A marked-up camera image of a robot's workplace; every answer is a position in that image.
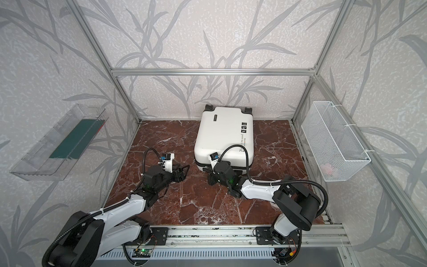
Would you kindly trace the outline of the white hard-shell suitcase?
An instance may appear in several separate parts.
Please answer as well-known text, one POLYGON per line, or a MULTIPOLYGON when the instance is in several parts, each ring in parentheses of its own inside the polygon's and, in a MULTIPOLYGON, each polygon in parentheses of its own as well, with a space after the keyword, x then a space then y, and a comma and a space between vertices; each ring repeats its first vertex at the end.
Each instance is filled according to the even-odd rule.
POLYGON ((254 117, 252 108, 214 107, 206 105, 196 137, 194 155, 199 170, 211 168, 210 155, 232 145, 242 145, 248 151, 249 167, 254 160, 254 117))

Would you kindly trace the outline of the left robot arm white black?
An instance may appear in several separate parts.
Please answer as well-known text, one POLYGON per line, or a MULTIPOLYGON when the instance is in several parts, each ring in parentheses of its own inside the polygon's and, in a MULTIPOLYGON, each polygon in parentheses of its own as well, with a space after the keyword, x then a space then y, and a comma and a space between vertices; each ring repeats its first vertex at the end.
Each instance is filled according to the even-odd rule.
POLYGON ((44 267, 90 267, 94 261, 128 242, 150 239, 150 225, 139 214, 151 208, 173 182, 186 179, 189 165, 173 164, 170 171, 150 167, 138 187, 107 208, 74 213, 46 250, 44 267))

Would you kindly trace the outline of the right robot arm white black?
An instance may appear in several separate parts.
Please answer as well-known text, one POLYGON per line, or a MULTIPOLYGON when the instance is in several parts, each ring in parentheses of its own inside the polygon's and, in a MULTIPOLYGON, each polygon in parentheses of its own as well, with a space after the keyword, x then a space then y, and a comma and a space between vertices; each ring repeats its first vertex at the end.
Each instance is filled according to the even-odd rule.
POLYGON ((226 186, 231 196, 265 200, 279 207, 282 214, 270 228, 275 239, 288 237, 297 230, 309 231, 329 202, 326 190, 310 180, 296 180, 292 176, 270 182, 251 180, 238 175, 227 161, 215 161, 211 169, 209 183, 226 186))

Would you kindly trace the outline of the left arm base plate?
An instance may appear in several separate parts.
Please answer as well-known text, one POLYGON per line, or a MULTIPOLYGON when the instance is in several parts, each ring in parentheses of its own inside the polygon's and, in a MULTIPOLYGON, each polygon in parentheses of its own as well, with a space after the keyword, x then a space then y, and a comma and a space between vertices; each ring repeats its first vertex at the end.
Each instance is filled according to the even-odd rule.
POLYGON ((168 236, 167 227, 150 227, 141 230, 139 238, 136 240, 142 246, 164 246, 168 236))

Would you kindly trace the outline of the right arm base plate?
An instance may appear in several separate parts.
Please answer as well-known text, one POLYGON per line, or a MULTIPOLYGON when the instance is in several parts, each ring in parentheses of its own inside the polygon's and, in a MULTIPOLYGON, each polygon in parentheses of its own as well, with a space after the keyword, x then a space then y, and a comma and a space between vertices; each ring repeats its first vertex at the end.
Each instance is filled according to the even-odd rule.
POLYGON ((296 229, 288 236, 284 236, 272 227, 256 227, 254 235, 257 245, 299 245, 302 231, 296 229))

